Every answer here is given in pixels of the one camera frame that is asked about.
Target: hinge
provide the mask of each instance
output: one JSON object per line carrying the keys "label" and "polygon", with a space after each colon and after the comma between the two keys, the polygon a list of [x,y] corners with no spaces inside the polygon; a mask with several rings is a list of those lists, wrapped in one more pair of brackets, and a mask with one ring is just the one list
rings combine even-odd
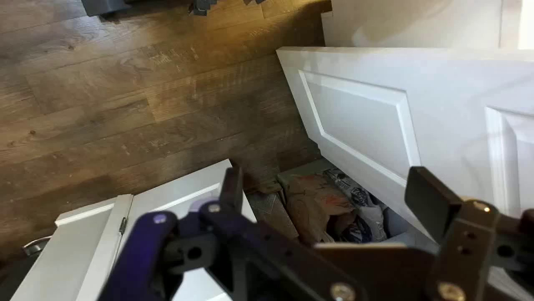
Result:
{"label": "hinge", "polygon": [[129,220],[127,218],[122,218],[122,223],[120,223],[120,228],[119,228],[119,233],[124,235],[124,231],[127,230],[127,225],[129,225]]}

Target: wooden floor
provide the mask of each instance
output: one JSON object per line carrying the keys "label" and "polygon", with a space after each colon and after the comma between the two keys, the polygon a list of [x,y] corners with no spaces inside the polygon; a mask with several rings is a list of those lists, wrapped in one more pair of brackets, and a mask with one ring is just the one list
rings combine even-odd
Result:
{"label": "wooden floor", "polygon": [[322,46],[326,0],[0,2],[0,266],[69,210],[230,158],[247,186],[317,158],[275,57]]}

